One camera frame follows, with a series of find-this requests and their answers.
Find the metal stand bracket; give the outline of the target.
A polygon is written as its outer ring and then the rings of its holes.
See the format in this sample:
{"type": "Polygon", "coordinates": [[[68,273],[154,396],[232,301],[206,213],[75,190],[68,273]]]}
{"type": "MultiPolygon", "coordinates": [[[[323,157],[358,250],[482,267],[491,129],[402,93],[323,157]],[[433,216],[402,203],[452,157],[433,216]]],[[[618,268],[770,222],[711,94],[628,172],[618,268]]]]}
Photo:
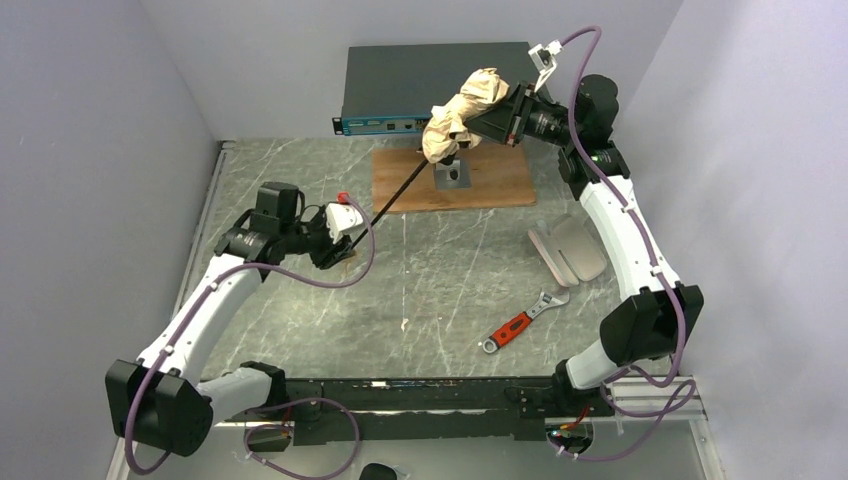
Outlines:
{"type": "Polygon", "coordinates": [[[469,165],[455,155],[435,163],[433,177],[437,190],[457,190],[471,187],[469,165]]]}

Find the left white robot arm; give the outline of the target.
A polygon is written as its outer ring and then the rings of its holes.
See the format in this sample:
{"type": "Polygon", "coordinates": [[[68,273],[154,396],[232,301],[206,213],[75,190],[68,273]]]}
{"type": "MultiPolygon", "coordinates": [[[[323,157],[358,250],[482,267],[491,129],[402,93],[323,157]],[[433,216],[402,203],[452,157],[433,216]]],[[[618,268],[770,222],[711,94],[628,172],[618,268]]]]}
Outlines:
{"type": "Polygon", "coordinates": [[[368,224],[348,195],[309,205],[285,182],[265,182],[252,208],[216,242],[200,283],[165,330],[135,359],[105,375],[112,427],[128,446],[195,453],[212,426],[246,411],[285,405],[283,369],[258,361],[213,380],[204,365],[245,301],[289,256],[327,270],[353,253],[352,231],[368,224]]]}

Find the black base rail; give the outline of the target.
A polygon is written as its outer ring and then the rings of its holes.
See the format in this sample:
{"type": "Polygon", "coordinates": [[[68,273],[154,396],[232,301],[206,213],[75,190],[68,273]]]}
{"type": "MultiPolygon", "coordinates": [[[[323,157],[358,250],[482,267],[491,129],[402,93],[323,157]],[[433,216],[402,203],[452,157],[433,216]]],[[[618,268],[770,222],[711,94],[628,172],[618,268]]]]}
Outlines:
{"type": "Polygon", "coordinates": [[[591,389],[566,391],[549,376],[290,379],[294,407],[252,408],[231,422],[279,422],[293,428],[297,446],[363,440],[506,437],[543,441],[560,424],[610,418],[612,409],[591,389]]]}

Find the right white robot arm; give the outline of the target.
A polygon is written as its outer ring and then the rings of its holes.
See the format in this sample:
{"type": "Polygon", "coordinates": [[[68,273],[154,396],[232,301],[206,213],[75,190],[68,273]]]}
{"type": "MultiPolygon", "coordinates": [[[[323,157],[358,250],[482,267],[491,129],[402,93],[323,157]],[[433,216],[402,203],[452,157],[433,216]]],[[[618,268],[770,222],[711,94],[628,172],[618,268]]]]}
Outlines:
{"type": "Polygon", "coordinates": [[[684,284],[661,254],[641,213],[631,171],[611,138],[618,112],[616,83],[593,74],[579,80],[567,106],[520,83],[465,122],[500,144],[532,137],[557,146],[560,175],[612,262],[621,303],[601,321],[597,341],[557,366],[564,394],[597,388],[643,360],[669,357],[675,376],[704,304],[699,286],[684,284]]]}

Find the wooden base board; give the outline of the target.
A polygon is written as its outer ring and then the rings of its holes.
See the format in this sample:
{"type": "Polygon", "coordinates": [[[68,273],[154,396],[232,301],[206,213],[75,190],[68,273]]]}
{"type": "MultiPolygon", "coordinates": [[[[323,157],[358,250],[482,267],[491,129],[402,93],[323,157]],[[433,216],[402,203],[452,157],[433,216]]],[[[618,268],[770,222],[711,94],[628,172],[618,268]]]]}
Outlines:
{"type": "MultiPolygon", "coordinates": [[[[520,147],[482,144],[458,158],[468,163],[471,187],[437,190],[434,164],[389,208],[391,213],[532,206],[537,201],[528,162],[520,147]]],[[[413,148],[384,148],[372,153],[372,199],[378,212],[424,157],[413,148]]]]}

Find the aluminium frame rail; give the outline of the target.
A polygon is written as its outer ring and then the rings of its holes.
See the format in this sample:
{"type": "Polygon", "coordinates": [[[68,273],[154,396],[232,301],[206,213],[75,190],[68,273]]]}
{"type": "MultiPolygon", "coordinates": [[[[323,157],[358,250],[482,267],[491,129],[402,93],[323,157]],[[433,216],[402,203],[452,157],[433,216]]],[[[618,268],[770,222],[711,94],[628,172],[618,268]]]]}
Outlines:
{"type": "MultiPolygon", "coordinates": [[[[215,148],[216,158],[214,162],[214,167],[212,170],[210,181],[207,185],[202,208],[197,216],[197,222],[193,229],[193,236],[191,238],[187,264],[184,269],[181,283],[177,290],[175,304],[172,308],[173,316],[177,315],[179,309],[184,305],[186,299],[190,296],[190,286],[193,285],[192,278],[194,273],[199,268],[199,265],[202,263],[203,244],[206,241],[206,237],[209,235],[210,231],[207,226],[207,223],[214,214],[216,202],[218,201],[220,193],[221,177],[224,175],[224,171],[227,168],[228,160],[231,157],[231,152],[235,148],[236,144],[237,140],[235,139],[227,139],[217,142],[215,148]]],[[[119,438],[116,443],[113,456],[108,468],[108,472],[105,478],[127,479],[130,474],[131,469],[125,461],[125,440],[123,438],[119,438]]]]}

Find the beige black folding umbrella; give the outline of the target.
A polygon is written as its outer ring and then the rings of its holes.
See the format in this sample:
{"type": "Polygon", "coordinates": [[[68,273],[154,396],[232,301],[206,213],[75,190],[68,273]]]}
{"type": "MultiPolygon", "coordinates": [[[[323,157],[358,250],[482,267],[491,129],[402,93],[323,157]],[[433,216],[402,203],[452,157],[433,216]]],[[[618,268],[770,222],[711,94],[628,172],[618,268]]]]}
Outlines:
{"type": "Polygon", "coordinates": [[[480,68],[468,76],[459,92],[445,104],[433,106],[422,134],[420,150],[424,159],[374,216],[370,227],[376,226],[427,165],[447,160],[462,148],[478,146],[482,136],[472,133],[465,122],[496,106],[508,93],[509,84],[502,79],[496,67],[480,68]]]}

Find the red handled adjustable wrench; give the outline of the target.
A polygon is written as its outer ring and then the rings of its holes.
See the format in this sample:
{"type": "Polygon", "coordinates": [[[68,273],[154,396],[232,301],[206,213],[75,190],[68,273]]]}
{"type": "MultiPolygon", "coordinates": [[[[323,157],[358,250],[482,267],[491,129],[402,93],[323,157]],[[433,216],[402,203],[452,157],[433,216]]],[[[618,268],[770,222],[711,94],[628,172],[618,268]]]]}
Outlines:
{"type": "Polygon", "coordinates": [[[543,312],[562,307],[569,300],[570,292],[566,287],[560,288],[553,294],[541,291],[530,308],[521,311],[486,337],[480,343],[481,349],[486,354],[496,353],[518,337],[543,312]]]}

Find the grey network switch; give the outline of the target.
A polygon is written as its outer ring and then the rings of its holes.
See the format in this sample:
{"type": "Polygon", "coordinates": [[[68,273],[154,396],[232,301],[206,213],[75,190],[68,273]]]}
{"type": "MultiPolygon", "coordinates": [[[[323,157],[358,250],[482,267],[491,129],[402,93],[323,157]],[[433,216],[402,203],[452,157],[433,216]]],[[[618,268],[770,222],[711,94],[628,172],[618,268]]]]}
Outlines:
{"type": "Polygon", "coordinates": [[[494,67],[509,85],[538,72],[527,42],[352,46],[347,50],[337,136],[419,133],[431,108],[459,92],[474,71],[494,67]]]}

